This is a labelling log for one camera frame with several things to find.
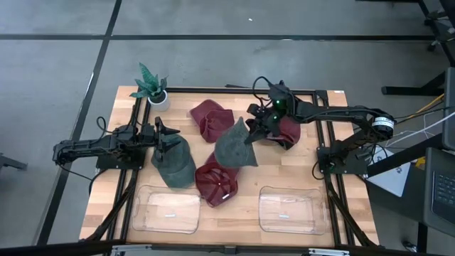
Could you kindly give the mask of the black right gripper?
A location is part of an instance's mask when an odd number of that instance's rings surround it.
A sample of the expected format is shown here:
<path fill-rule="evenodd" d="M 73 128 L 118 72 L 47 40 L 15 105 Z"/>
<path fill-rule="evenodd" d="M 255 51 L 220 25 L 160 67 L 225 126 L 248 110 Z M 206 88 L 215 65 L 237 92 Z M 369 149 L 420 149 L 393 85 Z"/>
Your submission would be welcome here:
<path fill-rule="evenodd" d="M 273 107 L 260 107 L 256 104 L 250 104 L 247 112 L 253 118 L 247 120 L 247 126 L 250 131 L 244 140 L 245 144 L 252 144 L 261 139 L 266 139 L 269 134 L 272 134 L 273 137 L 280 135 L 279 123 L 282 116 Z"/>

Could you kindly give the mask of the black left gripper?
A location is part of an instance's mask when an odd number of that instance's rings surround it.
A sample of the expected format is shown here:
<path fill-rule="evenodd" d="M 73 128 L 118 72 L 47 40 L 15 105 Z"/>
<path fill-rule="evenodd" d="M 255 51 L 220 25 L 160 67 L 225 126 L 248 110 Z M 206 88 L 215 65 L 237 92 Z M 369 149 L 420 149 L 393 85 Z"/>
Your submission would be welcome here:
<path fill-rule="evenodd" d="M 161 128 L 163 123 L 160 117 L 155 117 L 154 125 L 146 123 L 141 128 L 141 142 L 145 146 L 151 146 L 156 152 L 156 159 L 159 162 L 163 161 L 164 147 L 173 147 L 181 143 L 180 137 L 164 137 L 161 139 Z M 168 127 L 162 128 L 163 135 L 178 134 L 181 131 Z"/>

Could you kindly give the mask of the maroon baseball cap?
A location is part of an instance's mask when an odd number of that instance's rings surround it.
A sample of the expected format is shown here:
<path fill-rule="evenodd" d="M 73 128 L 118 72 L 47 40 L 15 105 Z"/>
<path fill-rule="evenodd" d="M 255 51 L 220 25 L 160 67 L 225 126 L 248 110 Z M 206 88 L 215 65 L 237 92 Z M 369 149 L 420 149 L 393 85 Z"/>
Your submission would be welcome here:
<path fill-rule="evenodd" d="M 214 100 L 204 100 L 189 111 L 207 143 L 214 143 L 235 124 L 232 110 L 225 109 Z"/>
<path fill-rule="evenodd" d="M 296 145 L 301 137 L 301 125 L 294 122 L 289 117 L 282 117 L 279 123 L 280 135 L 273 137 L 269 134 L 266 140 L 276 142 L 277 140 L 286 140 Z"/>
<path fill-rule="evenodd" d="M 211 208 L 226 202 L 237 194 L 239 171 L 239 169 L 221 166 L 214 153 L 208 157 L 204 165 L 196 169 L 196 188 Z"/>

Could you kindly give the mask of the clear plastic bin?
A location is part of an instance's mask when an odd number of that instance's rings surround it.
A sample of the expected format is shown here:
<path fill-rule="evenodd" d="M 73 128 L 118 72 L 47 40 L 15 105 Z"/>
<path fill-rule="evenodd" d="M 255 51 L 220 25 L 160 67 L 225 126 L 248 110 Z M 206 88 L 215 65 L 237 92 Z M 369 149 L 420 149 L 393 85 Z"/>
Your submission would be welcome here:
<path fill-rule="evenodd" d="M 141 186 L 132 210 L 136 231 L 192 234 L 198 229 L 201 197 L 195 188 Z"/>
<path fill-rule="evenodd" d="M 259 226 L 269 233 L 323 235 L 326 205 L 318 189 L 264 186 L 259 192 Z"/>

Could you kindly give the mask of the white plant pot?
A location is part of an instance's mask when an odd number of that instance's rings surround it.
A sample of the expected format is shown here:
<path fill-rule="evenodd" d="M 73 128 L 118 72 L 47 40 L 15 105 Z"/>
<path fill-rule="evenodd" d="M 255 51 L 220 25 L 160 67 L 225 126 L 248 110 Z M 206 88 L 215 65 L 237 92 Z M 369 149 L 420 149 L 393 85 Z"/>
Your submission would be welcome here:
<path fill-rule="evenodd" d="M 163 91 L 164 98 L 160 102 L 153 102 L 150 97 L 147 98 L 149 104 L 153 111 L 156 112 L 165 112 L 171 105 L 170 99 L 168 98 L 167 91 Z"/>

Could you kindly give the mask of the green snake plant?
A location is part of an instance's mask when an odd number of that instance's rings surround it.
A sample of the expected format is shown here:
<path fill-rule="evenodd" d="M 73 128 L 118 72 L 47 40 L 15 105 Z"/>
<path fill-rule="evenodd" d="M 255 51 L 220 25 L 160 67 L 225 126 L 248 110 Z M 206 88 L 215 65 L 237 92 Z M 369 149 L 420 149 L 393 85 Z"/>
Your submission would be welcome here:
<path fill-rule="evenodd" d="M 133 92 L 130 97 L 147 97 L 157 103 L 164 101 L 168 77 L 159 79 L 158 75 L 153 75 L 143 63 L 139 63 L 139 69 L 143 80 L 135 79 L 139 91 Z"/>

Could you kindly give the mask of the black crossbeam with silver brackets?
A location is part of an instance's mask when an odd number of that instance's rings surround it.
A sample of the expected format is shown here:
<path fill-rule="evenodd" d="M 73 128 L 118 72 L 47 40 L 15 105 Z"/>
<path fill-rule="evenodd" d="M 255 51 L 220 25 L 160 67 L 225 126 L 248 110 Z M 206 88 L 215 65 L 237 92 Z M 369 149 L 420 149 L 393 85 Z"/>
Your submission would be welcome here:
<path fill-rule="evenodd" d="M 361 247 L 355 245 L 336 245 L 323 247 L 317 245 L 303 247 L 253 246 L 253 245 L 181 245 L 181 244 L 126 244 L 123 240 L 83 240 L 49 245 L 0 248 L 0 256 L 93 256 L 108 252 L 128 250 L 171 250 L 219 252 L 236 255 L 244 252 L 298 253 L 305 256 L 446 256 L 425 252 L 391 250 L 383 247 Z"/>

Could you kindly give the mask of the black desk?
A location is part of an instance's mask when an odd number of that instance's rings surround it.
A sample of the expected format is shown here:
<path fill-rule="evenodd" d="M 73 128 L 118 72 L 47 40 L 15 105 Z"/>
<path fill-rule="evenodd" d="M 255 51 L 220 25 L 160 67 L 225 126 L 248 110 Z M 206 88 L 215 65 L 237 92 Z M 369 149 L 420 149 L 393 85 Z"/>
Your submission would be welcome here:
<path fill-rule="evenodd" d="M 444 148 L 442 134 L 438 134 L 369 166 L 368 173 L 375 176 L 421 156 L 426 158 L 428 148 L 439 149 L 455 156 L 455 151 Z M 416 252 L 426 252 L 428 241 L 429 227 L 423 221 L 426 178 L 424 169 L 412 168 L 409 170 L 402 197 L 397 197 L 375 184 L 370 184 L 375 204 L 418 222 L 417 243 L 414 245 L 409 241 L 402 242 L 405 248 Z"/>

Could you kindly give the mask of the black desk foot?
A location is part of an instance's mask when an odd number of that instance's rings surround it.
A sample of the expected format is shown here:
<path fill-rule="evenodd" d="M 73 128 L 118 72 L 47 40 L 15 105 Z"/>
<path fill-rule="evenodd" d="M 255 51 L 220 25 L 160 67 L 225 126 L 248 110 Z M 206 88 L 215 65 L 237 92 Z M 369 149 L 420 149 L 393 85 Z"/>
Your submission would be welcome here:
<path fill-rule="evenodd" d="M 444 93 L 441 88 L 446 79 L 446 72 L 443 71 L 435 78 L 421 87 L 381 87 L 381 93 L 384 95 L 402 95 L 402 96 L 439 96 Z"/>

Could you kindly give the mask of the dark stand foot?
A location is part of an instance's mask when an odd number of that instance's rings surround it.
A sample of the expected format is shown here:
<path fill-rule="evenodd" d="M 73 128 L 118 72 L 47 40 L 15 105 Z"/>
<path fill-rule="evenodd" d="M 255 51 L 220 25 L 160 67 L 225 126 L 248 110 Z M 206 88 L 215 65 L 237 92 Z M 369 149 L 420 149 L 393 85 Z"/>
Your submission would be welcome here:
<path fill-rule="evenodd" d="M 26 163 L 11 159 L 0 153 L 0 170 L 2 170 L 4 167 L 11 167 L 19 171 L 25 171 L 27 169 L 27 166 L 28 164 Z"/>

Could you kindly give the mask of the grey monitor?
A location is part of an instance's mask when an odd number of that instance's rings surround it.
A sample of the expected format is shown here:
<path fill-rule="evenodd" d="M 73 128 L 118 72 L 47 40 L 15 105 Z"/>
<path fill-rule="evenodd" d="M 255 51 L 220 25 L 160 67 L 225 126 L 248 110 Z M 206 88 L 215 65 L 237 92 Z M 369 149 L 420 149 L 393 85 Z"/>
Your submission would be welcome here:
<path fill-rule="evenodd" d="M 455 68 L 446 71 L 444 107 L 442 143 L 445 149 L 455 151 Z"/>

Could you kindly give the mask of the grey laptop with keyboard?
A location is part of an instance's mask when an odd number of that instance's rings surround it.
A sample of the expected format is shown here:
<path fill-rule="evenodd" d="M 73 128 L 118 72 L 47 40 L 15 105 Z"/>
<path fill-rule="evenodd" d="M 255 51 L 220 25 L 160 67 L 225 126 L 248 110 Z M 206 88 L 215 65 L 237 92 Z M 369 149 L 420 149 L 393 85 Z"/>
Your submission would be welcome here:
<path fill-rule="evenodd" d="M 423 221 L 455 238 L 455 156 L 428 148 L 425 164 Z"/>

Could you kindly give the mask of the black aluminium table frame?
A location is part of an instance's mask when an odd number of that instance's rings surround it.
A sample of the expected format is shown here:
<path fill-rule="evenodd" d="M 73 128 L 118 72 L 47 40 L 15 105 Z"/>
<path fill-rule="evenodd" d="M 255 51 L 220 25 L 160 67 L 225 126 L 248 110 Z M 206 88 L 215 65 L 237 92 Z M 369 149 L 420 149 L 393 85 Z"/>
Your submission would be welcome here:
<path fill-rule="evenodd" d="M 134 99 L 129 97 L 137 87 L 119 86 L 114 100 L 114 106 L 109 121 L 109 128 L 124 124 L 131 114 Z M 334 93 L 333 90 L 295 90 L 295 94 L 303 101 L 312 102 L 317 97 L 318 104 L 330 106 L 348 106 L 345 93 Z M 245 88 L 209 88 L 209 87 L 172 87 L 168 89 L 171 106 L 165 112 L 150 110 L 149 119 L 156 115 L 166 126 L 180 129 L 191 146 L 191 153 L 197 165 L 203 164 L 214 149 L 214 144 L 206 143 L 199 135 L 195 122 L 190 118 L 189 110 L 205 99 L 215 100 L 224 108 L 234 110 L 235 117 L 247 116 L 246 109 L 257 99 Z M 303 247 L 317 245 L 323 247 L 335 246 L 333 228 L 331 227 L 330 207 L 326 198 L 326 185 L 322 180 L 312 176 L 311 168 L 316 162 L 316 147 L 328 146 L 331 139 L 346 139 L 353 134 L 351 124 L 334 122 L 329 124 L 304 124 L 301 128 L 301 139 L 297 146 L 289 151 L 282 151 L 278 146 L 267 146 L 255 143 L 254 148 L 261 166 L 248 167 L 240 172 L 240 192 L 227 203 L 215 208 L 202 202 L 198 229 L 193 234 L 159 233 L 135 231 L 132 228 L 131 216 L 125 217 L 126 206 L 120 210 L 116 220 L 113 239 L 126 236 L 127 244 L 181 244 L 181 245 L 253 245 L 253 246 L 282 246 Z M 165 183 L 158 171 L 151 165 L 152 149 L 147 152 L 147 164 L 139 171 L 136 192 L 143 185 L 164 186 Z M 120 170 L 110 169 L 97 177 L 92 185 L 85 217 L 80 231 L 80 239 L 88 238 L 95 228 L 107 217 L 114 205 L 117 187 L 126 188 L 132 176 L 131 170 L 126 171 L 120 179 Z M 354 175 L 343 175 L 340 178 L 331 177 L 331 183 L 340 195 L 344 188 L 347 206 L 353 219 L 369 240 L 379 245 L 373 212 L 370 206 L 368 187 Z M 318 188 L 326 204 L 328 215 L 327 230 L 323 235 L 305 235 L 293 233 L 268 233 L 261 229 L 258 219 L 258 196 L 263 186 L 278 188 Z"/>

